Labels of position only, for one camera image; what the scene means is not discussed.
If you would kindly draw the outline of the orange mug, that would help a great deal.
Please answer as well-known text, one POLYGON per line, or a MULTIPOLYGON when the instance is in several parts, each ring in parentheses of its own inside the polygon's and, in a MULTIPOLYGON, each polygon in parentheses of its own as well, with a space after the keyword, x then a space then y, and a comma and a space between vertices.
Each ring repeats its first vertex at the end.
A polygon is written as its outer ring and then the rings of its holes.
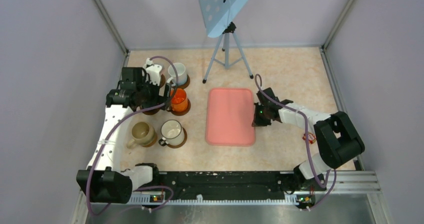
POLYGON ((170 101, 171 112, 182 113, 185 112, 189 107, 189 99, 187 93, 182 88, 177 88, 176 90, 171 90, 170 95, 173 96, 170 101))

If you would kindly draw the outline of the pink plastic tray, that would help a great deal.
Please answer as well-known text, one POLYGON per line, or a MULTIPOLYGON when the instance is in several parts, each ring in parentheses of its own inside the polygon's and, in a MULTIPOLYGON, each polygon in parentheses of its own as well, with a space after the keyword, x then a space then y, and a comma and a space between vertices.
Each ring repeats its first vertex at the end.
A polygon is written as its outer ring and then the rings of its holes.
POLYGON ((206 142, 212 146, 252 146, 256 141, 254 111, 250 89, 212 88, 207 101, 206 142))

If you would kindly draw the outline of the beige mug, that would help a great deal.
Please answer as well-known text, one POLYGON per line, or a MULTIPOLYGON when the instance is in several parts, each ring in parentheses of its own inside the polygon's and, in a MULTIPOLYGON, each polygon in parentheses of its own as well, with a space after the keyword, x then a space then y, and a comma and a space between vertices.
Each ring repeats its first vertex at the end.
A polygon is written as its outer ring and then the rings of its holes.
POLYGON ((142 147, 142 145, 149 144, 154 138, 156 131, 150 123, 141 121, 133 125, 130 133, 131 138, 126 147, 133 149, 137 146, 142 147))

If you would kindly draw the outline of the white ribbed dark-rimmed mug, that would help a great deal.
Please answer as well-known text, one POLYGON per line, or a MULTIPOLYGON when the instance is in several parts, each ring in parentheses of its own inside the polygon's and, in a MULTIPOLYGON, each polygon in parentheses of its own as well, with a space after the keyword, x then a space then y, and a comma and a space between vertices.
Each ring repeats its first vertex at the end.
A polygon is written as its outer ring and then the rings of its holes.
POLYGON ((160 128, 161 139, 158 143, 165 147, 166 144, 179 145, 185 138, 183 126, 175 119, 166 121, 160 128))

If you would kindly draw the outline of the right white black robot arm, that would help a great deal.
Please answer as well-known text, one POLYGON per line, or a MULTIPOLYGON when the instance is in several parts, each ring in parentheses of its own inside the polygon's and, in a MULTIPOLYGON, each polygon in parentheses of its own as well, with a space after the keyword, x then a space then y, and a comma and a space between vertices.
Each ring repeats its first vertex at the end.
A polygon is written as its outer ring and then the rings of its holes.
POLYGON ((307 190, 319 174, 338 169, 365 151, 365 144, 347 113, 319 112, 288 99, 279 100, 270 87, 256 95, 252 126, 266 127, 279 122, 304 131, 307 160, 293 170, 297 189, 307 190))

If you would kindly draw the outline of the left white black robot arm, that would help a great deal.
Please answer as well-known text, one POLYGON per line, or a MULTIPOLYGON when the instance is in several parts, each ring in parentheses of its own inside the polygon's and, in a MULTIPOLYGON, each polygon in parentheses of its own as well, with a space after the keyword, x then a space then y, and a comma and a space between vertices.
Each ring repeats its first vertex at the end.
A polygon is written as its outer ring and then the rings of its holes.
POLYGON ((121 80, 106 95, 105 117, 93 157, 87 167, 78 170, 76 181, 89 203, 126 204, 133 191, 144 186, 154 191, 160 186, 154 164, 138 164, 121 170, 121 157, 131 130, 130 118, 144 111, 166 108, 170 86, 160 95, 163 67, 123 67, 121 80))

